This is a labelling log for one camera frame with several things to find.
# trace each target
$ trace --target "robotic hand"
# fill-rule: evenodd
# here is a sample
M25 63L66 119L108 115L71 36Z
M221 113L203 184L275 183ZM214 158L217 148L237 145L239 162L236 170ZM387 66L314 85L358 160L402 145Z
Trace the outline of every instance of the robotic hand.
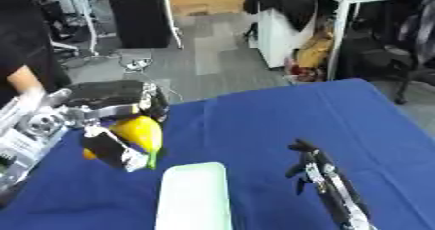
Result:
M50 95L31 90L2 108L0 195L23 181L71 128L84 129L81 143L87 159L99 158L128 172L155 169L167 101L155 84L122 81L116 89L114 84L82 84ZM98 98L88 96L92 91ZM105 127L104 121L115 123Z
M351 182L334 166L329 157L315 146L297 139L291 150L300 152L300 163L288 170L292 178L304 173L297 183L301 194L306 183L312 183L332 219L342 230L374 230L366 205Z

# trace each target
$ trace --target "blue tablecloth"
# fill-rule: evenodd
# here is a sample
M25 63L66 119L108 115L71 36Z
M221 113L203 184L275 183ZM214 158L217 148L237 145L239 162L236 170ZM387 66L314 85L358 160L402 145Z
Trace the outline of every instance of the blue tablecloth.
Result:
M435 145L361 80L251 91L172 108L157 171L124 173L81 157L78 132L41 164L1 229L151 230L163 172L219 161L235 230L336 229L314 190L286 179L296 137L324 150L353 181L381 230L435 229Z

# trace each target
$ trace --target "table leg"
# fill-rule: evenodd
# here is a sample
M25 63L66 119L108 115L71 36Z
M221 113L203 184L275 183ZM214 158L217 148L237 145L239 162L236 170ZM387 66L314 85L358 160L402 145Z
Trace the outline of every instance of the table leg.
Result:
M63 43L59 43L59 42L55 42L55 41L51 41L51 44L56 47L56 48L64 48L64 49L70 49L74 52L75 56L79 56L79 48L72 46L72 45L67 45L67 44L63 44Z
M352 21L356 21L356 19L359 16L359 11L361 10L361 3L356 3L355 4L355 11L353 12L353 19Z
M335 78L335 71L337 69L337 58L340 51L340 45L342 44L343 37L346 29L346 20L348 18L349 12L349 2L346 0L342 0L339 3L337 16L334 23L334 45L332 47L332 51L329 55L328 62L328 76L329 80L333 80Z
M92 17L90 16L90 4L89 0L79 0L80 5L82 6L82 10L84 13L84 18L86 19L87 27L89 27L90 31L90 46L89 50L94 56L98 56L99 53L95 51L95 48L98 44L98 34L95 30L95 25L93 23Z
M170 2L170 0L164 0L164 3L165 3L166 16L168 17L168 24L169 24L169 28L171 29L172 36L174 37L175 41L177 42L178 49L182 49L183 43L182 43L182 40L180 38L181 32L180 32L180 29L177 28L174 24L174 16L173 16L172 10L171 10L171 2Z

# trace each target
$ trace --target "wire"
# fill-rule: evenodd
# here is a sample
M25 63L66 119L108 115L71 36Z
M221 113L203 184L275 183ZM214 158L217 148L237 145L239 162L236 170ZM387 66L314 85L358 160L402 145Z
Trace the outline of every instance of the wire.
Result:
M124 70L124 74L126 74L126 73L130 73L130 74L132 74L132 73L137 73L137 74L139 74L139 73L140 73L140 74L143 75L147 80L151 81L152 83L157 84L157 85L160 86L160 87L165 88L165 89L168 90L170 93L176 95L176 96L180 99L181 102L184 100L184 99L183 99L183 96L182 96L181 94L177 93L175 90L171 89L171 87L169 87L169 86L165 87L163 84L159 84L158 81L152 79L149 75L147 75L147 74L145 73L145 69L146 69L147 67L149 67L149 66L153 63L153 59L152 59L152 57L153 57L153 51L151 51L151 58L150 58L150 63L149 63L149 65L147 65L146 67L144 67L144 68L141 69L141 70L128 71L128 72L126 72L126 71L129 70L129 68L127 67L126 64L123 63L124 56L122 55L122 53L120 53L119 51L114 51L113 54L116 54L116 55L119 56L118 64L119 64L121 67L123 67L123 68L125 69L125 70Z
M141 72L141 73L142 73L142 75L144 75L144 77L146 77L146 78L147 78L148 80L150 80L152 83L155 83L155 84L159 85L160 87L165 87L165 86L163 86L162 84L159 84L156 80L150 78L150 76L148 76L146 73L144 73L144 72ZM166 89L167 89L170 93L173 93L174 95L176 95L176 96L180 99L181 102L183 101L183 96L182 96L181 94L177 93L175 90L172 90L169 86L166 87Z

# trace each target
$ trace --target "yellow banana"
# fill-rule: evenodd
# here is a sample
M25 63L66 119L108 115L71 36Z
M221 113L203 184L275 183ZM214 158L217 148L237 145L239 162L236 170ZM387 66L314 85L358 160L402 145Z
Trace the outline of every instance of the yellow banana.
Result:
M147 167L155 169L157 155L163 144L163 132L155 120L139 116L130 120L118 121L109 128L122 138L139 145L146 151L150 156Z

